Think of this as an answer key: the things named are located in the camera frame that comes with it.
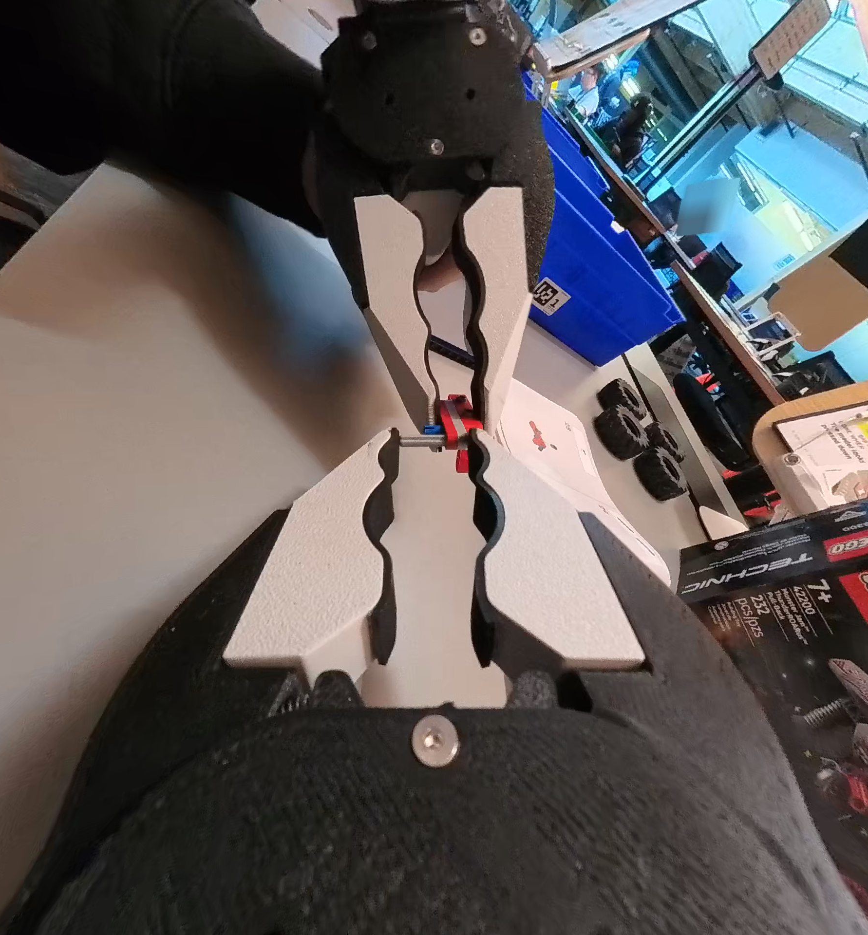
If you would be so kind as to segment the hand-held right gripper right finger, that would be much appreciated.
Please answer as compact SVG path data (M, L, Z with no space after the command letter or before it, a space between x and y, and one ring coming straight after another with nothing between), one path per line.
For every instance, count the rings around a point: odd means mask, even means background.
M479 666L508 685L549 679L565 703L588 703L589 680L646 678L648 659L585 516L483 429L468 442L472 522L482 540L472 579Z

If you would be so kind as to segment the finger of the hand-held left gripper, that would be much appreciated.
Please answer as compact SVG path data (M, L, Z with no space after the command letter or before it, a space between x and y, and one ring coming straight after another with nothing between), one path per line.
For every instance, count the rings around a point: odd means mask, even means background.
M462 212L462 273L471 293L465 333L474 357L472 403L483 427L495 429L532 298L519 187L487 188Z
M425 259L422 222L388 194L359 196L354 207L366 291L361 308L412 423L432 426L440 394L416 287Z

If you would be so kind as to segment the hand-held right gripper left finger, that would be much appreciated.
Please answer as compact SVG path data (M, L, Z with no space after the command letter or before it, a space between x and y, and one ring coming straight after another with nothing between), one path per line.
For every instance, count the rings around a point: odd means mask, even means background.
M391 555L400 436L384 430L283 515L283 524L224 649L231 668L283 669L315 684L359 681L396 643Z

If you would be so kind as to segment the red toy brick assembly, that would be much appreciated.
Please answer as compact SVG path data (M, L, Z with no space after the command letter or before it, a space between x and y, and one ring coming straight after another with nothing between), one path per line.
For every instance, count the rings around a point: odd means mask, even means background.
M468 443L472 430L483 430L472 402L465 394L452 393L440 401L439 422L424 427L422 436L440 438L437 446L455 452L455 470L468 474L470 456Z

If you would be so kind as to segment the grey desk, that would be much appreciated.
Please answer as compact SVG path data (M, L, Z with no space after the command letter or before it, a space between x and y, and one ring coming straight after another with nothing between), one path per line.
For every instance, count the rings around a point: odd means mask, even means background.
M96 170L0 272L0 914L156 629L274 510L415 426L322 241L266 287L198 196Z

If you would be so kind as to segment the person's left hand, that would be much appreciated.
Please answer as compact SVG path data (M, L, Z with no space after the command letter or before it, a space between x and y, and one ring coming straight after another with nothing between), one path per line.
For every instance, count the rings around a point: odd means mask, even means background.
M434 263L422 269L416 288L420 294L437 294L463 281L464 277L455 262L453 249L447 248Z

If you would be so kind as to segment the open instruction booklet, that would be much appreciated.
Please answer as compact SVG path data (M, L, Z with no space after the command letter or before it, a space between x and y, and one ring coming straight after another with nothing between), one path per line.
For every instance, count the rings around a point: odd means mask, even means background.
M664 584L672 583L664 558L605 489L585 427L574 413L512 380L496 438L579 512L595 515Z

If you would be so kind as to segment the blue plastic bin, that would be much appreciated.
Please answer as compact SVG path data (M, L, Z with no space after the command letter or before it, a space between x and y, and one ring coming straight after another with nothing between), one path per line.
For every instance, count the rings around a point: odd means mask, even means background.
M599 368L684 318L604 204L604 176L552 113L543 108L541 116L555 205L530 319Z

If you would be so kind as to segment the white board stand foot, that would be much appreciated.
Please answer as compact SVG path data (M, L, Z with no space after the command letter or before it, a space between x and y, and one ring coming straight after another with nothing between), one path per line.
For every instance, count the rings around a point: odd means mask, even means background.
M750 531L747 524L724 512L706 506L698 506L700 524L710 542L724 541Z

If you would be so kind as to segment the long wooden-edged table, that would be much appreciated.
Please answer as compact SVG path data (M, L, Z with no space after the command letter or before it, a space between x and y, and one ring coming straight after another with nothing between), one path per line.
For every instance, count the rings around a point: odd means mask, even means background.
M744 343L739 333L732 325L733 321L727 314L725 307L714 300L697 280L695 274L697 266L681 249L678 239L670 230L662 225L658 217L651 211L638 187L625 178L618 165L609 156L594 134L585 130L571 114L562 111L554 102L550 102L545 111L551 113L558 123L565 125L568 132L579 142L586 156L591 158L597 168L601 170L610 182L612 189L631 205L633 224L630 231L637 230L648 235L644 240L649 245L659 238L671 251L672 269L675 272L680 288L687 295L686 304L692 305L692 321L698 335L702 335L709 345L717 345L722 350L717 353L719 362L725 370L731 373L730 379L738 386L748 382L760 393L765 402L761 405L761 412L783 404L786 400L779 391L778 383L760 361L757 360L751 349Z

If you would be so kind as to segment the wooden display board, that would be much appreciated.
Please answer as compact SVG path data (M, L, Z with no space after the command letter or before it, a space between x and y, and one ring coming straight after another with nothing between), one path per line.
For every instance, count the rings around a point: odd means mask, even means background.
M771 315L809 352L825 350L868 319L868 287L830 255L796 265L764 298Z
M785 507L793 514L816 512L824 506L815 502L811 494L800 491L797 481L786 470L784 461L791 452L776 426L788 420L818 418L831 411L850 408L859 413L868 408L868 380L784 402L759 418L752 435L755 456Z
M535 40L530 59L548 80L573 76L645 41L657 27L699 1L617 1L553 37Z

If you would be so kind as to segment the black office chair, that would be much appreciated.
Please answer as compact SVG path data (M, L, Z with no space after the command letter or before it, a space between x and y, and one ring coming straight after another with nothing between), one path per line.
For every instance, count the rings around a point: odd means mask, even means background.
M723 420L711 394L684 372L674 376L674 394L698 438L716 461L732 471L741 472L754 464L752 455L734 437Z

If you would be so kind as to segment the black toy set box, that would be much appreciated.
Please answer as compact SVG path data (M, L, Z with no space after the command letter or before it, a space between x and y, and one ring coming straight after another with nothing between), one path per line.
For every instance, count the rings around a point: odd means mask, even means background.
M679 561L678 596L752 687L868 918L868 499Z

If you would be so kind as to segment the printed instruction sheet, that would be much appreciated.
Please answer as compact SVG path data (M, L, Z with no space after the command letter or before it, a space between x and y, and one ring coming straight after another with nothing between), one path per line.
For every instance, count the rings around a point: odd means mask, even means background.
M800 513L868 499L868 403L794 417L774 426L785 453L779 492Z

